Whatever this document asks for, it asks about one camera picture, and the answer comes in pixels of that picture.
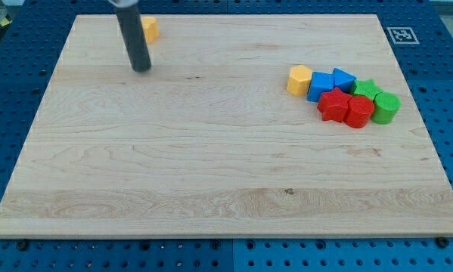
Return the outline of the silver rod mount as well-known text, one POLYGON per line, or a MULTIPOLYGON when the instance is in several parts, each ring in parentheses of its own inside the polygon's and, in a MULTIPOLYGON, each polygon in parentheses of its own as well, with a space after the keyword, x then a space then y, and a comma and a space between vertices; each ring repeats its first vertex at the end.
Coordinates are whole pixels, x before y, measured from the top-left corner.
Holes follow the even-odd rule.
POLYGON ((139 0, 107 0, 115 8, 129 8, 138 4, 139 0))

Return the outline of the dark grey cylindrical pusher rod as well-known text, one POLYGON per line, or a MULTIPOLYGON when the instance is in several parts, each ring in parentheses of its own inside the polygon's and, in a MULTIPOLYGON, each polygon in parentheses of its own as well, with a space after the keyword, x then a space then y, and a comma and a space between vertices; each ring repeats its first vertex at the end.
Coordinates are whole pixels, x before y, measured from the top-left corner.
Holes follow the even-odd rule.
POLYGON ((151 68, 151 61, 138 4, 116 4, 116 16, 132 69, 146 72, 151 68))

